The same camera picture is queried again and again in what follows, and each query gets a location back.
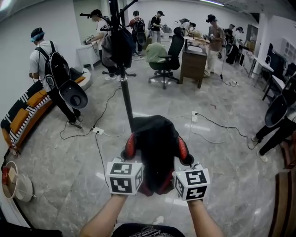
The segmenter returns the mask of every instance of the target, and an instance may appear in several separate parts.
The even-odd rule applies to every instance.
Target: white bucket
[[[18,181],[19,183],[15,196],[23,202],[29,202],[33,196],[33,185],[31,180],[27,176],[19,174]]]

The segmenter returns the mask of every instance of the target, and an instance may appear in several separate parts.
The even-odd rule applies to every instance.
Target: pole
[[[111,13],[111,22],[112,22],[112,36],[111,36],[111,41],[113,47],[120,47],[120,42],[118,42],[116,39],[118,38],[118,29],[119,29],[119,13],[118,10],[118,0],[109,0],[109,5],[110,5],[110,13]],[[119,67],[120,71],[120,77],[121,77],[121,87],[122,87],[122,92],[123,92],[123,99],[125,103],[125,108],[126,112],[128,115],[129,119],[129,125],[131,132],[133,132],[133,110],[131,106],[131,101],[130,101],[130,92],[129,92],[129,85],[128,85],[128,79],[125,76],[125,68],[123,63],[119,63],[117,65]]]

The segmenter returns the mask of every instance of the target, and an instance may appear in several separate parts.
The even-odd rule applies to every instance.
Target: black office chair
[[[165,62],[150,62],[149,65],[150,67],[155,70],[156,72],[154,73],[153,77],[149,78],[149,83],[151,83],[151,79],[156,79],[156,78],[163,78],[163,89],[166,89],[166,77],[169,78],[167,82],[169,81],[176,81],[177,84],[179,84],[179,79],[175,78],[173,76],[173,73],[171,70],[177,70],[180,67],[180,62],[179,62],[179,54],[183,48],[184,45],[184,37],[183,37],[183,32],[180,27],[177,27],[174,30],[174,36],[172,39],[172,44],[171,47],[168,51],[168,55],[165,57],[166,61]]]

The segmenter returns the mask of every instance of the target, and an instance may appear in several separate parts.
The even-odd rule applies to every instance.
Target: wooden desk
[[[186,40],[183,48],[180,84],[183,84],[184,77],[188,77],[194,79],[197,82],[197,87],[200,88],[203,82],[204,69],[207,62],[206,49],[202,48],[202,52],[197,52],[188,49],[188,47]]]

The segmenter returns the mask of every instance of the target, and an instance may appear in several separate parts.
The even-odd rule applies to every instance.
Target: khaki pants
[[[207,63],[205,65],[204,69],[204,76],[209,77],[211,72],[214,72],[215,68],[215,62],[217,59],[217,55],[219,52],[208,50],[208,57],[207,57]]]
[[[158,42],[161,44],[160,31],[151,31],[152,43]]]

